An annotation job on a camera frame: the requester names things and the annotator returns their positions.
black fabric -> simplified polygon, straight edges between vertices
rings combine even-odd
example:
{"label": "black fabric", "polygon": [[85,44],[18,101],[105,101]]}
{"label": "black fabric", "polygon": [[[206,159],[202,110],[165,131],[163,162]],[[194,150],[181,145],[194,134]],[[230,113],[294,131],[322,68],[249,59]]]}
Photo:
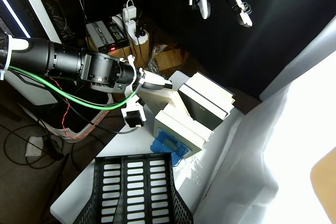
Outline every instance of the black fabric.
{"label": "black fabric", "polygon": [[253,27],[238,25],[224,0],[203,20],[188,0],[134,0],[221,85],[255,97],[335,16],[334,0],[243,0]]}

black plastic basket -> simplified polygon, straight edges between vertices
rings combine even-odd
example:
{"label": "black plastic basket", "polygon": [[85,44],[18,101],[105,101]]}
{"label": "black plastic basket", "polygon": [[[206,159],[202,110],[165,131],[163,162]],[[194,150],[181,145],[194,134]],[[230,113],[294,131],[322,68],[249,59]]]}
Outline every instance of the black plastic basket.
{"label": "black plastic basket", "polygon": [[194,223],[175,189],[170,153],[98,157],[92,195],[75,224]]}

concrete floor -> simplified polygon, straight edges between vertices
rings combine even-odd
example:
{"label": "concrete floor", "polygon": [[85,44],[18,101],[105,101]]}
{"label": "concrete floor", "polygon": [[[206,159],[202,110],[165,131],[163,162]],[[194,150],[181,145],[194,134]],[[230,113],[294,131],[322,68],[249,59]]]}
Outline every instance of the concrete floor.
{"label": "concrete floor", "polygon": [[[183,71],[191,76],[197,69],[202,69],[196,65],[191,58],[183,68]],[[19,115],[22,119],[18,122],[9,119],[0,114],[0,124],[14,130],[18,127],[30,124],[36,124],[17,104],[18,94],[6,82],[0,82],[0,104],[6,106],[9,110]],[[259,102],[240,91],[235,106],[247,113]],[[119,110],[110,112],[118,114]],[[124,125],[120,118],[104,119],[100,125],[119,130]],[[39,127],[27,127],[17,132],[25,139],[30,136],[42,136],[44,133]],[[0,127],[0,145],[3,146],[8,132]],[[94,129],[92,135],[98,137],[104,143],[108,143],[114,134]],[[70,153],[72,144],[64,142],[63,153]],[[26,143],[17,136],[11,135],[6,143],[8,155],[17,162],[24,163]],[[84,168],[92,159],[103,149],[103,145],[92,136],[87,136],[84,140],[77,143],[74,148],[73,158],[79,167]],[[48,156],[34,164],[41,167],[49,164],[52,159]],[[20,166],[10,162],[0,150],[0,224],[31,224],[31,223],[59,223],[49,212],[50,205],[56,200],[58,195],[64,191],[70,183],[79,175],[79,171],[73,166],[71,159],[68,159],[62,174],[61,185],[55,190],[51,203],[47,205],[47,211],[43,218],[41,217],[44,206],[46,205],[51,187],[62,161],[54,162],[51,166],[44,169],[32,169],[28,166]]]}

white fabric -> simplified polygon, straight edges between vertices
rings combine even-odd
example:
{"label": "white fabric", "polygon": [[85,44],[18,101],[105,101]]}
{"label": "white fabric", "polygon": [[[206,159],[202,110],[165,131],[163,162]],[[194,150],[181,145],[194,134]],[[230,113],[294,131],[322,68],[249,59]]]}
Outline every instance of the white fabric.
{"label": "white fabric", "polygon": [[311,69],[336,50],[336,16],[323,31],[260,94],[262,101]]}
{"label": "white fabric", "polygon": [[330,223],[310,172],[336,146],[335,67],[336,52],[243,118],[195,223]]}

